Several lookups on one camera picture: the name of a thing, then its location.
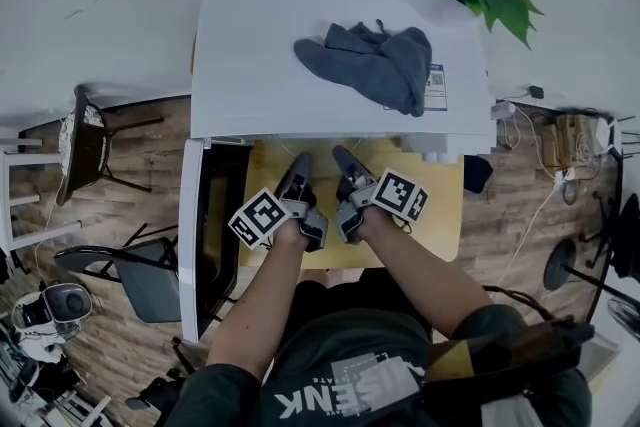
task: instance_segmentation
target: label with qr code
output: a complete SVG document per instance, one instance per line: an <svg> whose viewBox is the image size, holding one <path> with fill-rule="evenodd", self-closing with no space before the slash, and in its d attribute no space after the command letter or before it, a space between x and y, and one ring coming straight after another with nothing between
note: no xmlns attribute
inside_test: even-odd
<svg viewBox="0 0 640 427"><path fill-rule="evenodd" d="M383 107L385 111L390 111L389 107ZM444 66L432 64L429 80L424 88L424 110L425 111L446 111L447 110L447 85L444 80Z"/></svg>

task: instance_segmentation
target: wooden floor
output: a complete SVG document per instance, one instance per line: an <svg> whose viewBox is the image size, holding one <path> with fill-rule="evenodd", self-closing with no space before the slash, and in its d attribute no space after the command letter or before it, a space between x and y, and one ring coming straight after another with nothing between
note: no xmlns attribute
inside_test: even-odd
<svg viewBox="0 0 640 427"><path fill-rule="evenodd" d="M150 228L177 223L189 107L188 99L176 99L124 107L109 114L111 126L157 116L165 118L161 125L117 135L109 160L116 176L150 186L153 192L141 193L102 181L78 191L64 207L56 208L50 226L79 219L83 229L40 246L38 261L45 280L79 280L52 264L53 254L61 248L78 243L118 247L143 222L149 223ZM538 164L528 121L519 115L518 124L522 141L517 149L498 148L487 156L495 172L485 192L475 195L465 191L460 252L454 264L482 284L500 282L505 288L534 295L556 314L583 318L591 305L594 289L575 282L557 292L545 293L542 273L549 253L561 239L572 237L577 242L578 234L600 229L600 214L592 192L613 198L616 164L610 158L605 159L594 180L580 182L578 201L573 206L566 205L561 194L555 194L538 216L520 254L512 260L531 216L551 190L550 179ZM43 138L45 147L41 151L57 151L59 128L60 123L51 123L28 131L27 137ZM11 180L12 193L38 192L43 196L38 204L14 209L18 217L14 232L24 233L44 226L60 183L59 166L12 171ZM597 242L577 242L578 269L585 269L585 261L595 252L595 244ZM32 273L19 275L0 286L0 311L10 309L25 293L37 290L39 276L33 248L23 251L21 256ZM240 269L233 297L242 293L254 273L254 269ZM343 278L353 279L353 276L353 271L345 271ZM332 282L340 279L333 276ZM121 285L88 276L83 276L81 282L94 296L94 314L83 322L79 335L67 343L66 352L88 383L83 393L96 401L104 394L111 395L107 412L120 425L153 425L158 416L156 412L129 411L124 400L137 395L153 378L179 366L171 350L171 338L180 335L180 324L144 324L136 318ZM503 299L496 295L494 300ZM521 310L527 321L538 320L526 308ZM203 364L214 332L215 329L210 328L199 345L185 348L196 367Z"/></svg>

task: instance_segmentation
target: dark green t-shirt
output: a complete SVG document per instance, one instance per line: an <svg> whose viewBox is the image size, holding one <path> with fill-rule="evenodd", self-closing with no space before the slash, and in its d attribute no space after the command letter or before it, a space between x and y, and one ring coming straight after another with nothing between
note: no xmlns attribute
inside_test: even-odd
<svg viewBox="0 0 640 427"><path fill-rule="evenodd" d="M454 338L525 326L513 308L491 305L471 314ZM261 386L249 372L211 365L190 376L167 427L315 425L480 426L480 408L429 404L419 386L430 334L411 316L345 310L300 329L279 351ZM563 372L531 400L545 427L586 427L591 395L577 370Z"/></svg>

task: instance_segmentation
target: t-shirt sleeve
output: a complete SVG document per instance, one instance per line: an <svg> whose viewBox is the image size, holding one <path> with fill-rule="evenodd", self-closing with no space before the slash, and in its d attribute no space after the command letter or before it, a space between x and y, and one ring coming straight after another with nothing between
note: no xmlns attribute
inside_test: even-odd
<svg viewBox="0 0 640 427"><path fill-rule="evenodd" d="M505 334L526 327L515 308L504 304L484 306L469 315L453 338L464 340L489 334ZM577 369L549 378L545 392L530 399L545 427L587 427L591 424L591 392Z"/></svg>
<svg viewBox="0 0 640 427"><path fill-rule="evenodd" d="M255 402L260 383L233 365L210 365L185 381L166 427L242 425Z"/></svg>

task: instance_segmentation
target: hand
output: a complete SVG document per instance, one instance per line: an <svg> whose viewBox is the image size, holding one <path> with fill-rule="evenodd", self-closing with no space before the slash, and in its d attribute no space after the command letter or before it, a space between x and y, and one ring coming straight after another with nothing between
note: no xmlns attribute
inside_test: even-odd
<svg viewBox="0 0 640 427"><path fill-rule="evenodd" d="M399 229L393 222L391 214L380 207L367 207L363 210L362 216L364 220L358 228L358 235L367 242L376 235L384 235L389 230Z"/></svg>
<svg viewBox="0 0 640 427"><path fill-rule="evenodd" d="M300 233L300 221L288 219L276 230L273 245L287 245L304 251L309 245L309 239Z"/></svg>

